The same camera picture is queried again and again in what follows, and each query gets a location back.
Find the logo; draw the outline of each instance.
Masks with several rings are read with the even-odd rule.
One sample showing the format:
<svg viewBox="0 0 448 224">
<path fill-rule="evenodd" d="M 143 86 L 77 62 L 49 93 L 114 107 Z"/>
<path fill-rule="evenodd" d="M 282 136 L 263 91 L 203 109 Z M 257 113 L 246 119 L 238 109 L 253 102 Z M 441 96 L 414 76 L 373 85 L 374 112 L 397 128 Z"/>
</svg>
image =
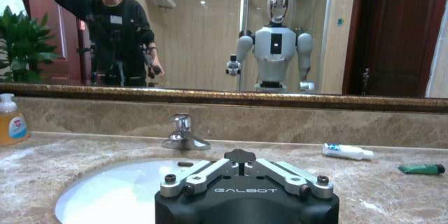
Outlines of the logo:
<svg viewBox="0 0 448 224">
<path fill-rule="evenodd" d="M 231 189 L 231 188 L 215 188 L 215 193 L 237 193 L 237 194 L 266 194 L 266 193 L 274 193 L 278 189 Z"/>
<path fill-rule="evenodd" d="M 23 119 L 15 116 L 9 122 L 9 137 L 18 139 L 26 136 L 26 123 Z"/>
<path fill-rule="evenodd" d="M 331 151 L 339 151 L 341 147 L 338 146 L 338 144 L 327 144 L 327 149 Z"/>
<path fill-rule="evenodd" d="M 14 120 L 15 127 L 21 126 L 21 120 Z"/>
</svg>

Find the mirror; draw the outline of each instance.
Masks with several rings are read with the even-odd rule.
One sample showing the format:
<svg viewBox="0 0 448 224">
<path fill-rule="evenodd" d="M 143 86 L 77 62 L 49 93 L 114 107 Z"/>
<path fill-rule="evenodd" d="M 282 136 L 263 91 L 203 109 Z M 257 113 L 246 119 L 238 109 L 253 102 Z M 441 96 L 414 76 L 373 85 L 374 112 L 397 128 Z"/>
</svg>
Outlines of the mirror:
<svg viewBox="0 0 448 224">
<path fill-rule="evenodd" d="M 1 82 L 448 98 L 443 4 L 1 0 Z"/>
</svg>

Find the faucet handle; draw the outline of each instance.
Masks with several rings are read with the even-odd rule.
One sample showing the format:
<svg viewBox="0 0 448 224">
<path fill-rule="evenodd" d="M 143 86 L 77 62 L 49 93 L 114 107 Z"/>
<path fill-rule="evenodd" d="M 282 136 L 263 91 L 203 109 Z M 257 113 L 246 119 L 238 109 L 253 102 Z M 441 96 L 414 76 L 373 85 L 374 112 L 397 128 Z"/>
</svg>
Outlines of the faucet handle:
<svg viewBox="0 0 448 224">
<path fill-rule="evenodd" d="M 174 114 L 170 116 L 178 131 L 190 131 L 190 116 L 187 114 Z"/>
</svg>

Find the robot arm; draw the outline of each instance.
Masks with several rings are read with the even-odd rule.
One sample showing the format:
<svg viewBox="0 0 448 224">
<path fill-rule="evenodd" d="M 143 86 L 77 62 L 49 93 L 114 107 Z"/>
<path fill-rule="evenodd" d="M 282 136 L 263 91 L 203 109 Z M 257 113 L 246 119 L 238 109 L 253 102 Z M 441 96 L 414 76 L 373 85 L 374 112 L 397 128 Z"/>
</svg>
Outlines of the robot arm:
<svg viewBox="0 0 448 224">
<path fill-rule="evenodd" d="M 235 55 L 230 55 L 230 61 L 226 63 L 226 74 L 235 76 L 241 73 L 241 62 L 245 60 L 246 53 L 251 49 L 253 42 L 254 39 L 249 31 L 237 39 Z"/>
<path fill-rule="evenodd" d="M 299 90 L 313 90 L 314 83 L 306 81 L 310 70 L 310 52 L 313 50 L 313 37 L 302 33 L 297 37 L 297 54 L 298 54 L 298 72 L 299 72 Z"/>
</svg>

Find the chrome robot face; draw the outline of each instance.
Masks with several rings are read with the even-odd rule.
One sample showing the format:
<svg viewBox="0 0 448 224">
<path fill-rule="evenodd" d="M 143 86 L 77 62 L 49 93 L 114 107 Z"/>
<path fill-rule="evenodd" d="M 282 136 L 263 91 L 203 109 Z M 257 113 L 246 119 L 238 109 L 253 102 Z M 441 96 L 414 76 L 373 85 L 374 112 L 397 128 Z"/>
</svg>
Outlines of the chrome robot face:
<svg viewBox="0 0 448 224">
<path fill-rule="evenodd" d="M 287 0 L 267 0 L 267 16 L 274 24 L 279 24 L 286 16 Z"/>
</svg>

